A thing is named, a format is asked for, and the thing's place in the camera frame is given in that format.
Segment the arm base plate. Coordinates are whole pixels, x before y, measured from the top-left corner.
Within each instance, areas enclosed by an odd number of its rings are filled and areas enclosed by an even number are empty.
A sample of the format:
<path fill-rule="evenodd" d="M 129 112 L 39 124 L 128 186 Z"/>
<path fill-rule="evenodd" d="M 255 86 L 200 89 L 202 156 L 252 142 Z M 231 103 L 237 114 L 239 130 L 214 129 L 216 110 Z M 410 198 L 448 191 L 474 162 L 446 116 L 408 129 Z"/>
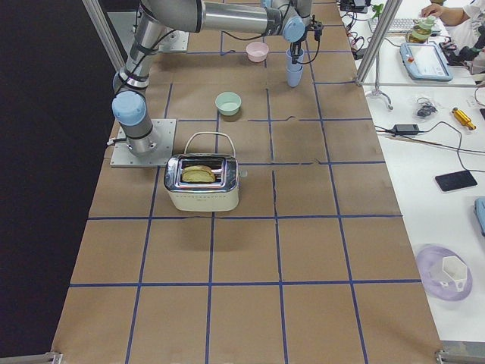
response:
<path fill-rule="evenodd" d="M 176 119 L 152 119 L 151 133 L 139 140 L 126 137 L 122 127 L 117 133 L 110 165 L 113 168 L 150 168 L 165 166 L 173 155 Z"/>
<path fill-rule="evenodd" d="M 177 30 L 165 37 L 158 44 L 158 53 L 181 53 L 187 52 L 189 33 Z"/>

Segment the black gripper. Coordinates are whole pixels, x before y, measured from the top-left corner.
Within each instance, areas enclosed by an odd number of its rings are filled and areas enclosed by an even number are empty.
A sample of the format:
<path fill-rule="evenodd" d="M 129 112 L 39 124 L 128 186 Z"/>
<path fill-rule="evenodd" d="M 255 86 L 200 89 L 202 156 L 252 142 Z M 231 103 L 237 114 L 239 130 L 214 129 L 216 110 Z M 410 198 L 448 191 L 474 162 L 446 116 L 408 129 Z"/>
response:
<path fill-rule="evenodd" d="M 309 33 L 313 33 L 314 39 L 320 40 L 323 33 L 323 28 L 324 25 L 320 21 L 312 21 L 308 26 L 305 27 L 305 32 L 302 39 L 306 40 Z M 290 56 L 292 63 L 300 62 L 300 56 L 303 54 L 301 43 L 301 41 L 297 41 L 290 44 Z"/>

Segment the person's hand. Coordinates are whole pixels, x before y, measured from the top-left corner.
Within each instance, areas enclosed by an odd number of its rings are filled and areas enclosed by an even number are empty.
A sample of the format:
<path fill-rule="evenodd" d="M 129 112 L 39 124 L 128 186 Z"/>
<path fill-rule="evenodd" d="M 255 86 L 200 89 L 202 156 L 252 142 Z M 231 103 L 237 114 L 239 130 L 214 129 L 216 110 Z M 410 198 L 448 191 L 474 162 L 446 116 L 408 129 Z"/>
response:
<path fill-rule="evenodd" d="M 446 12 L 446 7 L 438 3 L 431 3 L 425 8 L 421 9 L 421 17 L 441 17 Z"/>

